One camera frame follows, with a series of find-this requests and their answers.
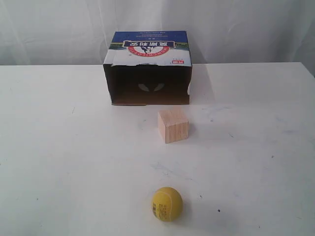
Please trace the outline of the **yellow tennis ball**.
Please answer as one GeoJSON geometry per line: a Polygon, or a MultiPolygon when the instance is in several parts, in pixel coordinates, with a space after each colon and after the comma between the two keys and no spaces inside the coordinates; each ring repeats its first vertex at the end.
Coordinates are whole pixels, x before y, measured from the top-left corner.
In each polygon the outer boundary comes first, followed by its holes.
{"type": "Polygon", "coordinates": [[[162,187],[153,194],[153,214],[163,222],[172,222],[179,218],[183,205],[180,193],[172,187],[162,187]]]}

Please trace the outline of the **light wooden cube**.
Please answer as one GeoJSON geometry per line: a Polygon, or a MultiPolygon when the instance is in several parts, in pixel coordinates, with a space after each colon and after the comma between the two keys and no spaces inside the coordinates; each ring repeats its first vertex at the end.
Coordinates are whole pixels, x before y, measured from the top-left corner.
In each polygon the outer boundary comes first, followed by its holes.
{"type": "Polygon", "coordinates": [[[189,136],[189,119],[181,107],[160,110],[157,126],[166,144],[185,140],[189,136]]]}

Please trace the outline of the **blue white cardboard box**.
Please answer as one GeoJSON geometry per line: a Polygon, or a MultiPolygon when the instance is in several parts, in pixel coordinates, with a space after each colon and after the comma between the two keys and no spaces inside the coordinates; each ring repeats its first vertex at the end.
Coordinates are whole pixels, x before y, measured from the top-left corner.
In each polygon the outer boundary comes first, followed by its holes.
{"type": "Polygon", "coordinates": [[[103,62],[112,105],[187,105],[192,62],[186,31],[117,31],[103,62]]]}

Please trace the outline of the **white backdrop curtain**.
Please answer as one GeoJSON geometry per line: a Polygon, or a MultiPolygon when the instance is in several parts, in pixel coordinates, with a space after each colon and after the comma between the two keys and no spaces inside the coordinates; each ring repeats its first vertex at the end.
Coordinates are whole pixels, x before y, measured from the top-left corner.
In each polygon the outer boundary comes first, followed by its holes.
{"type": "Polygon", "coordinates": [[[3,65],[101,64],[116,31],[185,30],[195,63],[315,69],[312,0],[3,0],[3,65]]]}

